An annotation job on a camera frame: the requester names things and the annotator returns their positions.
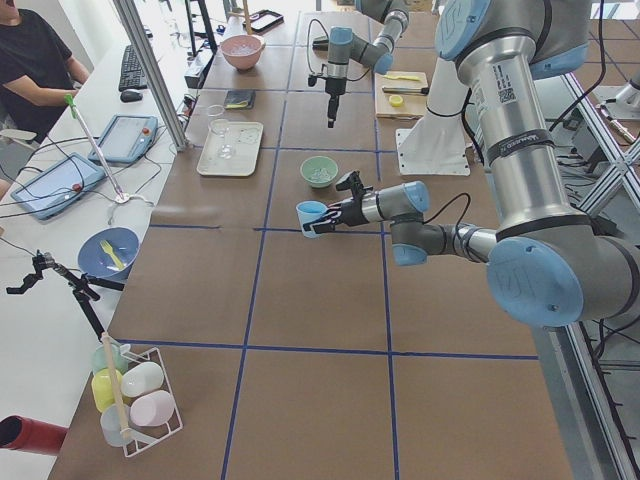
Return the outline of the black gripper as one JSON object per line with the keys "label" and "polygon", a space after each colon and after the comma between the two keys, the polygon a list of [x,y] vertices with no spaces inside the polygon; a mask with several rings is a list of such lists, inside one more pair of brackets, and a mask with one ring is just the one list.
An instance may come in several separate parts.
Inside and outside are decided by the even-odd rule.
{"label": "black gripper", "polygon": [[325,92],[330,95],[327,106],[327,127],[334,128],[334,119],[337,119],[340,96],[344,94],[344,78],[327,77]]}
{"label": "black gripper", "polygon": [[321,216],[334,216],[334,220],[307,222],[302,225],[304,235],[322,235],[333,232],[336,224],[359,226],[364,224],[361,201],[355,197],[333,204],[315,202],[314,209]]}

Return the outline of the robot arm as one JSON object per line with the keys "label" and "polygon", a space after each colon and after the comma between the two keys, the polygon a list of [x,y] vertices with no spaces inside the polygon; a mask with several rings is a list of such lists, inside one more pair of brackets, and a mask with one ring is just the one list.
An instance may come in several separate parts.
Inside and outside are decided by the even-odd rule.
{"label": "robot arm", "polygon": [[398,265],[432,255],[483,263],[496,302],[531,326],[636,320],[639,250],[597,235],[571,205],[535,90],[537,80],[584,63],[590,13],[587,1],[449,1],[440,15],[427,111],[400,149],[420,162],[452,159],[464,148],[462,120],[473,105],[501,216],[497,230],[425,220],[421,181],[378,191],[351,172],[337,183],[350,197],[322,207],[303,232],[388,222]]}
{"label": "robot arm", "polygon": [[354,5],[358,12],[380,23],[382,30],[372,43],[360,38],[349,27],[334,26],[325,36],[327,62],[319,72],[310,70],[308,85],[313,87],[318,79],[325,81],[324,91],[330,96],[328,128],[334,127],[340,97],[346,92],[349,62],[353,60],[374,73],[386,74],[393,63],[395,45],[409,25],[407,1],[364,0],[355,1]]}

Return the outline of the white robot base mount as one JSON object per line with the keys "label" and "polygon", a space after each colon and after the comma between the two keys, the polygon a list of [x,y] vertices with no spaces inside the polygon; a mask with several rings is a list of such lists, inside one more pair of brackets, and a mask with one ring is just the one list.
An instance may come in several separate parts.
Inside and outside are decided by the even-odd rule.
{"label": "white robot base mount", "polygon": [[468,176],[462,111],[468,87],[455,63],[438,58],[426,111],[411,129],[398,129],[397,154],[402,176]]}

